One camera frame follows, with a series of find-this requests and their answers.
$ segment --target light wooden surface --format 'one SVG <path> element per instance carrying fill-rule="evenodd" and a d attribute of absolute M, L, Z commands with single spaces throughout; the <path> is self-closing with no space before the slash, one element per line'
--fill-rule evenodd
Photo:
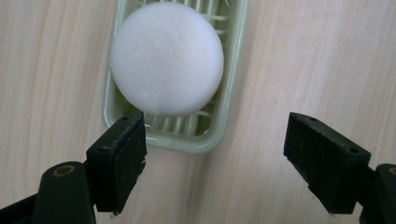
<path fill-rule="evenodd" d="M 84 161 L 105 131 L 114 1 L 0 1 L 0 207 Z M 98 223 L 359 223 L 332 216 L 283 156 L 290 111 L 396 163 L 396 1 L 252 0 L 228 131 L 201 156 L 149 148 L 118 217 Z"/>

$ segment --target screw hole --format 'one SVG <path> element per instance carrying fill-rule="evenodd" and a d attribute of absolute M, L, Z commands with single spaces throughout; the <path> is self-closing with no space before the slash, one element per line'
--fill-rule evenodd
<path fill-rule="evenodd" d="M 350 148 L 349 151 L 352 153 L 359 153 L 359 151 L 356 148 Z"/>

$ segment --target soap dish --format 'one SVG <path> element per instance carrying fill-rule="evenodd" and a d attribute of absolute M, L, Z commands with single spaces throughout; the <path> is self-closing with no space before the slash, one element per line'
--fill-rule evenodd
<path fill-rule="evenodd" d="M 118 0 L 111 39 L 122 22 L 136 9 L 154 3 L 154 0 Z M 231 8 L 224 0 L 173 0 L 194 8 L 216 29 L 224 51 L 224 72 L 219 89 L 212 99 L 193 114 L 166 118 L 145 114 L 148 146 L 199 154 L 214 149 L 221 141 L 229 117 L 233 98 L 239 55 L 248 14 L 248 1 L 233 1 Z M 117 119 L 137 112 L 120 93 L 107 63 L 103 103 L 103 119 L 109 128 Z"/>

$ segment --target brass screw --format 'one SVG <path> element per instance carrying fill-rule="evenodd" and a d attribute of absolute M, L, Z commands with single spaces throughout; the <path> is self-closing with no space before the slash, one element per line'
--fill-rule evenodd
<path fill-rule="evenodd" d="M 56 176 L 56 177 L 61 177 L 61 176 L 69 175 L 69 174 L 73 173 L 74 170 L 75 170 L 74 166 L 64 165 L 64 166 L 61 166 L 58 169 L 54 170 L 52 175 Z"/>
<path fill-rule="evenodd" d="M 391 174 L 396 175 L 396 167 L 389 168 Z"/>

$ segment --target wooden table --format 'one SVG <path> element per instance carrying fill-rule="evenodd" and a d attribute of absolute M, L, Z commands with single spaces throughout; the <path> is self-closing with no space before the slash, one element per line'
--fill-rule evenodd
<path fill-rule="evenodd" d="M 0 207 L 84 161 L 101 118 L 114 1 L 0 2 Z M 252 0 L 228 130 L 205 155 L 148 149 L 98 223 L 359 223 L 332 216 L 283 156 L 290 111 L 396 163 L 396 1 Z"/>

